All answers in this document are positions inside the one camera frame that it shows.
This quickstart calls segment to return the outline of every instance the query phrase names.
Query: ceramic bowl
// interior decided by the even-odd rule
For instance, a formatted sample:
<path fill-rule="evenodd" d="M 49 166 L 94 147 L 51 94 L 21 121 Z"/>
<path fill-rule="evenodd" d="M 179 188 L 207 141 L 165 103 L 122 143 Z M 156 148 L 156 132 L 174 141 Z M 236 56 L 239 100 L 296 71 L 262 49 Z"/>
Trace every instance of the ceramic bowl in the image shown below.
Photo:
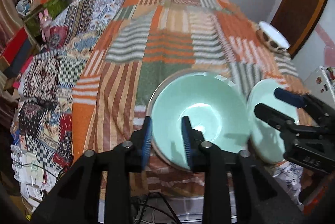
<path fill-rule="evenodd" d="M 222 150 L 238 153 L 246 148 L 250 127 L 245 99 L 233 82 L 217 73 L 185 70 L 168 77 L 150 99 L 147 115 L 155 151 L 176 168 L 190 169 L 181 134 L 183 116 Z"/>
<path fill-rule="evenodd" d="M 261 31 L 259 33 L 259 37 L 261 37 L 263 43 L 271 51 L 280 52 L 290 47 L 290 44 L 286 38 L 272 25 L 264 21 L 259 22 L 258 25 Z"/>
<path fill-rule="evenodd" d="M 252 129 L 252 146 L 255 148 L 258 156 L 264 162 L 269 164 L 277 164 L 284 160 L 283 154 L 285 153 L 285 145 L 280 137 L 280 131 L 256 117 L 254 113 L 255 106 L 258 103 L 264 103 L 265 105 L 292 117 L 297 124 L 299 123 L 296 107 L 287 104 L 274 96 L 274 90 L 278 87 L 284 88 L 275 80 L 261 80 L 253 87 L 247 103 Z"/>

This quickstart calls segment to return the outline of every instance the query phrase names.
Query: bed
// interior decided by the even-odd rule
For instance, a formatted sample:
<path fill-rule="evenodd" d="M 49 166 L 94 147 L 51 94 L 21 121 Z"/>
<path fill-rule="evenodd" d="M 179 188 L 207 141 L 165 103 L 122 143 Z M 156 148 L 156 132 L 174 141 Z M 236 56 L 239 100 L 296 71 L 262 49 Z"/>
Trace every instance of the bed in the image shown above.
<path fill-rule="evenodd" d="M 49 51 L 22 74 L 19 145 L 56 170 L 87 149 L 113 149 L 141 128 L 157 86 L 186 68 L 216 71 L 246 98 L 266 78 L 306 93 L 289 54 L 271 52 L 257 30 L 229 0 L 77 0 L 53 21 Z M 154 151 L 145 172 L 130 175 L 132 195 L 200 196 L 204 184 L 204 174 L 177 170 Z"/>

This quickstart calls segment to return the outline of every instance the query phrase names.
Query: wooden door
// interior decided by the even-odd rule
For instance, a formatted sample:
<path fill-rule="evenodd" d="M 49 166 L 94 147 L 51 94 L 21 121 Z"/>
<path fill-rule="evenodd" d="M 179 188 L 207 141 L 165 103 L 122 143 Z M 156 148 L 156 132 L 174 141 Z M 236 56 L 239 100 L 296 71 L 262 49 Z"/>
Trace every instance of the wooden door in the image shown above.
<path fill-rule="evenodd" d="M 289 41 L 292 57 L 310 36 L 326 3 L 327 0 L 282 0 L 271 24 Z"/>

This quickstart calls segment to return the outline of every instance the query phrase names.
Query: green box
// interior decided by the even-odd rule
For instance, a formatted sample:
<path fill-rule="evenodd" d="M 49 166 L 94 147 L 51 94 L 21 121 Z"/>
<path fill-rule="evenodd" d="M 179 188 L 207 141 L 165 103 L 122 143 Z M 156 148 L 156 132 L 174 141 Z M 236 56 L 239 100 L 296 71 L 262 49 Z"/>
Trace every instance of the green box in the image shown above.
<path fill-rule="evenodd" d="M 68 5 L 69 3 L 66 1 L 49 0 L 35 8 L 28 16 L 24 17 L 23 21 L 32 36 L 39 36 L 41 34 L 39 13 L 43 12 L 44 9 L 48 9 L 49 15 L 54 20 Z"/>

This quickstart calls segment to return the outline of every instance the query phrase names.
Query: paper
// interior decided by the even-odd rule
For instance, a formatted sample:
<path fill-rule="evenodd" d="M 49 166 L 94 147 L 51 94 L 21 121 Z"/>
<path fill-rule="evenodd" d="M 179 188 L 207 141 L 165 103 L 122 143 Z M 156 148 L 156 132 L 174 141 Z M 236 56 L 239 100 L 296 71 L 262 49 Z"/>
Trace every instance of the paper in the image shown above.
<path fill-rule="evenodd" d="M 28 188 L 27 188 L 27 185 L 26 185 L 25 183 L 20 183 L 20 192 L 21 192 L 21 195 L 22 195 L 25 199 L 28 199 L 28 198 L 29 198 Z"/>
<path fill-rule="evenodd" d="M 32 186 L 32 185 L 27 185 L 28 193 L 31 198 L 35 198 L 39 201 L 42 201 L 42 190 L 38 187 Z"/>
<path fill-rule="evenodd" d="M 28 165 L 28 166 L 25 166 L 26 168 L 26 172 L 27 172 L 27 175 L 28 176 L 31 176 L 31 178 L 33 179 L 33 181 L 40 185 L 42 182 L 44 182 L 44 175 L 43 175 L 43 166 L 42 164 L 40 164 L 37 159 L 36 159 L 36 156 L 27 152 L 26 154 L 26 163 L 27 164 L 35 164 L 35 165 Z"/>
<path fill-rule="evenodd" d="M 33 206 L 33 207 L 37 207 L 38 205 L 40 205 L 39 202 L 33 200 L 32 198 L 28 198 L 27 201 L 28 201 L 28 203 L 29 203 L 31 206 Z"/>
<path fill-rule="evenodd" d="M 50 167 L 47 167 L 46 170 L 54 174 L 56 177 L 59 174 L 58 171 Z M 51 175 L 49 172 L 46 172 L 46 182 L 42 184 L 42 189 L 46 190 L 48 193 L 51 191 L 52 187 L 54 187 L 56 184 L 56 178 L 53 175 Z"/>

